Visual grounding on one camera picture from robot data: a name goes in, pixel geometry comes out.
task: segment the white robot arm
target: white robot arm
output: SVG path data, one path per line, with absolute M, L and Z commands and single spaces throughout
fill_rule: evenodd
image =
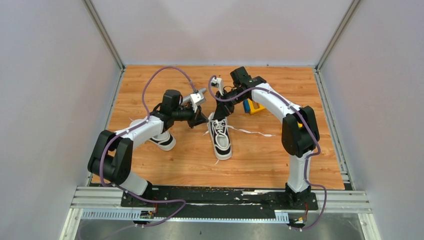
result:
M 115 153 L 105 156 L 103 176 L 113 184 L 139 196 L 143 195 L 151 183 L 131 171 L 133 149 L 149 139 L 158 139 L 161 135 L 169 134 L 168 129 L 174 125 L 174 121 L 187 121 L 191 128 L 206 123 L 208 119 L 203 115 L 200 107 L 206 101 L 203 95 L 205 91 L 206 88 L 202 88 L 183 98 L 179 91 L 167 90 L 163 95 L 162 102 L 150 113 L 149 118 L 134 120 L 129 127 L 116 132 L 102 131 L 88 162 L 88 171 L 100 175 L 101 156 L 106 144 L 116 135 L 126 132 L 109 147 L 108 150 L 115 151 Z M 131 130 L 143 121 L 146 122 Z M 175 138 L 172 137 L 171 143 L 167 145 L 167 150 L 172 149 L 175 143 Z
M 307 133 L 298 116 L 291 109 L 293 107 L 302 114 L 307 120 L 309 128 L 315 135 L 316 140 L 319 140 L 318 126 L 315 118 L 315 113 L 311 107 L 300 107 L 293 104 L 285 97 L 277 93 L 272 87 L 260 76 L 252 78 L 244 67 L 239 67 L 231 72 L 234 87 L 231 91 L 226 92 L 223 89 L 223 81 L 221 78 L 211 78 L 211 86 L 218 88 L 216 97 L 226 101 L 216 101 L 217 107 L 215 110 L 214 120 L 222 119 L 234 111 L 234 105 L 241 103 L 246 99 L 251 99 L 258 104 L 263 105 L 282 123 L 281 141 L 284 149 L 289 153 L 289 178 L 286 184 L 286 191 L 292 191 L 294 198 L 298 199 L 298 195 L 304 192 L 310 192 L 309 184 L 305 179 L 305 163 L 306 158 L 315 149 L 315 144 L 311 136 Z M 247 91 L 249 88 L 261 88 Z M 309 165 L 306 168 L 306 177 L 309 178 Z

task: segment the black and white sneaker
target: black and white sneaker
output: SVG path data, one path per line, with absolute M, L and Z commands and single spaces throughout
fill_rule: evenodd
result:
M 227 160 L 233 154 L 231 151 L 230 136 L 228 134 L 228 121 L 227 118 L 221 121 L 212 120 L 213 117 L 214 112 L 209 115 L 209 122 L 207 123 L 207 129 L 213 143 L 213 151 L 217 159 Z
M 169 151 L 174 148 L 177 142 L 175 138 L 170 134 L 169 131 L 161 133 L 149 139 L 150 142 L 154 143 L 163 151 Z

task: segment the white shoelace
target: white shoelace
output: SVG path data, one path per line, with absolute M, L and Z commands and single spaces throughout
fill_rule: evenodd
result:
M 224 126 L 218 126 L 218 127 L 216 127 L 215 129 L 217 129 L 216 131 L 217 132 L 219 132 L 219 133 L 222 133 L 222 134 L 224 134 L 223 133 L 223 131 L 224 131 Z M 264 137 L 275 137 L 275 135 L 273 135 L 273 134 L 264 134 L 264 133 L 262 133 L 262 132 L 259 132 L 259 131 L 248 131 L 248 130 L 244 130 L 244 129 L 237 129 L 237 128 L 235 128 L 235 127 L 233 127 L 233 126 L 231 126 L 231 125 L 227 125 L 227 127 L 228 128 L 230 128 L 230 129 L 234 129 L 234 130 L 236 130 L 236 131 L 240 131 L 240 132 L 243 132 L 243 133 L 247 133 L 247 134 L 260 134 L 260 135 L 262 135 L 262 136 L 264 136 Z M 205 136 L 206 134 L 208 134 L 209 133 L 209 130 L 207 130 L 204 134 L 203 134 L 203 136 Z
M 221 120 L 221 121 L 215 120 L 215 124 L 216 124 L 216 125 L 215 125 L 213 128 L 216 130 L 216 132 L 217 132 L 219 135 L 227 136 L 227 135 L 225 135 L 225 133 L 224 133 L 224 131 L 225 131 L 225 127 L 226 127 L 225 119 L 223 119 L 223 120 Z

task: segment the wooden floor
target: wooden floor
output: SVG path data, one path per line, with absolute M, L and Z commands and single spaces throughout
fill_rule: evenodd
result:
M 146 116 L 142 105 L 142 90 L 152 74 L 161 66 L 131 65 L 126 68 L 122 85 L 110 120 L 109 130 L 126 128 L 131 119 Z M 207 86 L 211 75 L 232 85 L 230 72 L 237 66 L 181 66 L 197 89 Z M 344 189 L 342 176 L 323 112 L 314 74 L 307 67 L 246 67 L 252 77 L 261 76 L 278 93 L 300 106 L 311 106 L 316 114 L 322 154 L 312 157 L 310 181 L 328 189 Z M 165 69 L 151 82 L 146 91 L 150 110 L 162 101 L 165 90 L 176 89 L 186 96 L 192 92 L 185 77 L 174 69 Z M 208 92 L 201 106 L 208 116 L 216 102 Z M 283 188 L 289 177 L 289 157 L 281 143 L 281 125 L 269 111 L 244 113 L 243 105 L 235 107 L 228 123 L 251 132 L 273 134 L 264 137 L 233 129 L 229 130 L 232 158 L 219 161 L 202 124 L 190 129 L 187 122 L 175 122 L 170 133 L 176 138 L 171 151 L 160 150 L 151 142 L 138 147 L 132 156 L 132 171 L 156 185 L 186 185 L 215 187 Z

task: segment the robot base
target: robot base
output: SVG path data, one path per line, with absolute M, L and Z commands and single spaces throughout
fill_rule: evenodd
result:
M 153 188 L 152 183 L 147 181 L 146 190 L 144 191 L 143 195 L 141 195 L 141 197 L 147 200 L 153 200 L 154 196 L 153 196 L 152 188 Z M 125 192 L 122 193 L 122 199 L 121 199 L 122 207 L 144 208 L 144 207 L 153 207 L 154 205 L 155 205 L 154 203 L 140 201 Z
M 318 210 L 318 201 L 315 193 L 311 192 L 311 186 L 302 192 L 293 192 L 287 186 L 285 192 L 268 192 L 269 208 L 273 210 L 305 210 L 305 203 L 309 210 Z

